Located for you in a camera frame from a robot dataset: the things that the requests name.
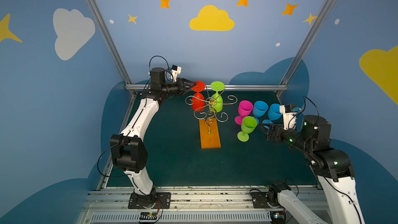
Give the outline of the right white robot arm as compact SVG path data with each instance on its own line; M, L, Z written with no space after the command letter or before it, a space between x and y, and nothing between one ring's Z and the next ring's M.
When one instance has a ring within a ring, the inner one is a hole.
M323 117L306 115L300 131L284 124L260 124L268 141L286 143L303 153L324 191L334 224L363 224L349 156L330 146L331 124Z

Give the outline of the blue wine glass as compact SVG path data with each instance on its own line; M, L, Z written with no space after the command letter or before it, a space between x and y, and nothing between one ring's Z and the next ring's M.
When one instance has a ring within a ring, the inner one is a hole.
M257 124L260 123L259 118L264 116L268 110L268 104L264 101L256 101L254 103L252 114L254 119L257 121Z
M268 118L262 121L263 124L275 123L276 120L282 117L280 112L280 104L272 104L268 109Z

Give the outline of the pink wine glass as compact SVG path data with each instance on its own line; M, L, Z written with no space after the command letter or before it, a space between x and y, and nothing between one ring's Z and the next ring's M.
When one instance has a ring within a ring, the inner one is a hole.
M238 116L235 117L235 123L241 125L243 123L243 119L250 115L252 109L253 104L250 101L241 101L238 106Z

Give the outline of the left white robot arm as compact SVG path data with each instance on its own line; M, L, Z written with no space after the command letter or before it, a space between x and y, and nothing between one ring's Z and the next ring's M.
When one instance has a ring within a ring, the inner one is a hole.
M176 65L172 69L151 69L148 88L138 94L141 101L136 113L121 133L112 135L110 139L113 165L128 177L134 187L133 207L152 208L157 201L155 185L146 169L148 152L144 136L167 96L183 95L195 86L195 82L178 77L181 70Z

